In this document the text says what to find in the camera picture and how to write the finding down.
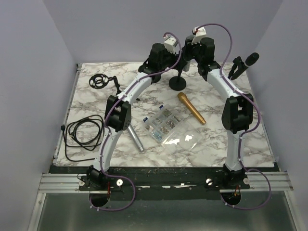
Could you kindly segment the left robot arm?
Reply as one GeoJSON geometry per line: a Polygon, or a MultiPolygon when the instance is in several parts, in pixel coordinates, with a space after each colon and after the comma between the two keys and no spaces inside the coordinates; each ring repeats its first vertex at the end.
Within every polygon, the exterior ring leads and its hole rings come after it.
{"type": "Polygon", "coordinates": [[[109,96],[104,118],[104,136],[99,155],[87,172],[87,179],[96,190],[102,190],[107,178],[125,179],[127,177],[108,174],[110,161],[118,139],[131,123],[131,104],[151,84],[158,82],[163,73],[175,69],[182,58],[181,44],[167,45],[155,43],[146,61],[139,67],[134,80],[117,96],[109,96]]]}

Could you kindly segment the black microphone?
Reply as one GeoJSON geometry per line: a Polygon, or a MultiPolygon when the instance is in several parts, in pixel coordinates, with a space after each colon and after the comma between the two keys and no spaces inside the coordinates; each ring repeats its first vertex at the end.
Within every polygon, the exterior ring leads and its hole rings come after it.
{"type": "Polygon", "coordinates": [[[247,70],[253,64],[255,64],[258,59],[259,59],[259,54],[257,52],[250,54],[243,64],[244,71],[247,70]]]}

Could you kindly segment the silver microphone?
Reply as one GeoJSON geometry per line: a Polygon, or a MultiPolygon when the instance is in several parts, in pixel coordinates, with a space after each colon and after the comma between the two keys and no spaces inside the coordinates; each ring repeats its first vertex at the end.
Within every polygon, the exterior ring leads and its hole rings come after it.
{"type": "Polygon", "coordinates": [[[143,152],[144,151],[144,147],[143,147],[143,144],[141,142],[141,140],[139,139],[136,131],[134,130],[133,126],[132,125],[129,125],[128,127],[128,132],[130,134],[130,137],[132,138],[134,144],[136,145],[137,149],[140,151],[140,152],[143,152]]]}

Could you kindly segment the gold microphone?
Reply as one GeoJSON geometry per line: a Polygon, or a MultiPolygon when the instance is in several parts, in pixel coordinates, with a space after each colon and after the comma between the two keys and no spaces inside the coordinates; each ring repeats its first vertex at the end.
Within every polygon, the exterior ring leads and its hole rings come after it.
{"type": "Polygon", "coordinates": [[[186,94],[183,92],[180,92],[178,94],[178,99],[180,102],[182,102],[188,110],[192,113],[192,115],[202,124],[206,124],[206,120],[203,118],[203,116],[199,113],[199,111],[195,108],[195,106],[191,103],[191,101],[188,99],[186,94]]]}

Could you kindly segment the glitter microphone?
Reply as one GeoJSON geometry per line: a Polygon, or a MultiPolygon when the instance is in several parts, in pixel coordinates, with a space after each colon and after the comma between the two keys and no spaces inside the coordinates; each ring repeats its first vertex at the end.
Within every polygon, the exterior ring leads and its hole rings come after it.
{"type": "Polygon", "coordinates": [[[184,72],[188,72],[190,70],[190,64],[191,64],[191,61],[188,61],[186,63],[186,65],[183,67],[184,72]]]}

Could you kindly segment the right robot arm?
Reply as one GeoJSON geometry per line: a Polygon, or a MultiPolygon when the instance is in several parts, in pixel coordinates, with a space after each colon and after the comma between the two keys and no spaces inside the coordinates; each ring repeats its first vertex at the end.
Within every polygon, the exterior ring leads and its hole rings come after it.
{"type": "Polygon", "coordinates": [[[254,64],[258,53],[251,54],[246,61],[238,56],[233,60],[233,66],[227,76],[223,74],[222,66],[214,60],[215,44],[212,38],[197,35],[188,36],[185,40],[182,55],[185,61],[195,60],[198,73],[212,85],[225,100],[222,113],[222,124],[227,131],[227,158],[223,165],[221,176],[222,185],[233,188],[245,178],[244,164],[241,159],[242,144],[250,125],[253,122],[254,98],[252,94],[245,94],[232,83],[249,66],[254,64]]]}

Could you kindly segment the tripod shock mount stand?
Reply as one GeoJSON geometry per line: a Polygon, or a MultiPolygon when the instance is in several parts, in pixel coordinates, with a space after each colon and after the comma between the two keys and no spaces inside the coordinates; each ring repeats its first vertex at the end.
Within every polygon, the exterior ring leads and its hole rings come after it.
{"type": "Polygon", "coordinates": [[[118,83],[118,79],[116,76],[108,77],[105,74],[95,74],[90,77],[89,85],[91,88],[100,90],[105,88],[109,82],[114,82],[116,88],[116,95],[120,94],[122,91],[120,89],[120,84],[118,83]]]}

